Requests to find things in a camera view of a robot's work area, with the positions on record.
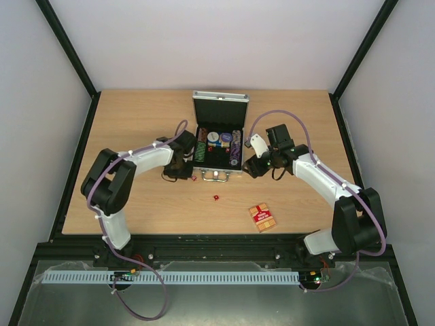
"wooden tabletop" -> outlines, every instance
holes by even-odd
[[[295,113],[307,126],[313,150],[343,178],[353,181],[334,112],[326,91],[318,90],[223,90],[248,94],[245,129],[255,118],[272,109]],[[100,234],[94,213],[80,193],[86,173],[100,150],[128,151],[171,137],[182,119],[195,131],[191,90],[105,90],[95,114],[82,165],[63,228],[64,234]],[[265,129],[287,124],[295,144],[307,143],[302,128],[291,117],[264,117],[255,132],[267,139]],[[245,150],[245,159],[254,152]],[[248,209],[267,203],[277,225],[268,233],[311,232],[330,227],[332,209],[305,182],[286,174],[273,181],[271,174],[252,179],[243,173],[227,183],[201,180],[163,181],[162,168],[138,176],[126,205],[127,225],[132,234],[255,234]]]

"black metal frame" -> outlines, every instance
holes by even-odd
[[[59,204],[58,212],[54,220],[54,225],[50,234],[49,242],[40,243],[37,245],[35,254],[31,261],[29,271],[24,280],[20,295],[15,305],[9,325],[17,325],[25,303],[25,299],[31,282],[36,271],[36,266],[39,260],[94,260],[96,251],[101,248],[103,242],[101,236],[74,236],[62,234],[62,228],[65,222],[65,217],[71,201],[73,188],[77,179],[80,164],[82,162],[86,143],[92,127],[95,112],[97,110],[100,92],[97,92],[93,86],[86,70],[83,67],[77,53],[75,52],[69,38],[63,29],[59,19],[56,16],[52,6],[48,0],[36,0],[38,6],[46,20],[52,27],[52,30],[62,45],[71,64],[74,66],[77,74],[82,80],[87,89],[92,102],[88,111],[86,122],[82,131],[82,135],[75,152],[71,170],[67,179],[67,183]],[[352,144],[349,139],[349,133],[343,119],[343,114],[338,103],[341,95],[359,65],[363,61],[366,53],[370,49],[376,36],[379,34],[382,26],[385,24],[388,16],[391,14],[398,0],[385,0],[381,10],[379,11],[375,21],[370,27],[365,36],[360,48],[356,52],[353,60],[347,68],[342,80],[340,81],[334,94],[330,94],[330,100],[334,114],[337,120],[338,128],[345,146],[349,165],[351,167],[354,181],[357,185],[363,186],[360,170],[358,167],[355,153],[353,152]],[[255,261],[259,264],[269,265],[271,268],[291,267],[294,270],[306,271],[312,268],[295,263],[292,257],[291,248],[303,234],[235,234],[235,235],[171,235],[171,236],[148,236],[148,235],[132,235],[135,244],[135,250],[140,251],[147,263],[159,266],[168,261],[178,260],[201,260],[204,261]],[[153,255],[153,260],[147,258],[148,254]],[[353,260],[353,256],[345,256],[338,254],[336,260],[347,261]],[[400,269],[394,255],[391,245],[387,246],[387,250],[382,257],[371,257],[363,255],[362,261],[387,261],[393,272],[394,280],[398,286],[400,298],[404,307],[409,325],[416,325],[417,321],[406,293],[406,288],[402,280]]]

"black cable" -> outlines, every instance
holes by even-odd
[[[279,181],[284,176],[284,173],[285,173],[285,169],[283,170],[281,175],[278,177],[278,179],[275,179],[275,168],[273,168],[273,170],[272,170],[272,179],[274,179],[275,181]]]
[[[175,180],[166,179],[165,177],[163,177],[163,171],[162,171],[162,174],[160,176],[162,177],[163,180],[168,181],[168,182],[172,182],[172,183],[177,182],[177,180],[178,180],[177,178],[175,178]]]

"white poker chip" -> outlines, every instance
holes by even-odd
[[[210,143],[216,143],[216,142],[219,140],[219,134],[218,134],[217,132],[210,132],[210,133],[207,135],[207,140],[208,140]]]

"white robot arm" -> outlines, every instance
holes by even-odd
[[[87,198],[90,190],[101,173],[115,159],[125,156],[121,162],[110,171],[114,175],[112,180],[104,178],[96,188],[91,203],[100,212],[107,237],[115,249],[121,250],[131,239],[127,228],[124,206],[130,194],[133,179],[153,168],[164,166],[164,174],[178,179],[192,176],[193,165],[184,158],[196,143],[196,138],[190,132],[184,133],[176,141],[168,145],[160,145],[165,138],[154,141],[154,148],[141,153],[120,152],[104,149],[96,158],[86,176],[81,192]]]
[[[323,163],[320,169],[317,155],[311,156],[306,145],[295,146],[285,124],[269,128],[266,133],[271,145],[268,146],[260,135],[253,135],[249,144],[256,154],[244,163],[243,170],[256,178],[265,175],[270,169],[284,168],[308,183],[334,210],[331,228],[304,237],[304,245],[311,255],[328,251],[354,253],[380,241],[375,225],[352,192],[366,203],[384,235],[387,235],[381,201],[376,191],[372,188],[362,189],[344,180]]]

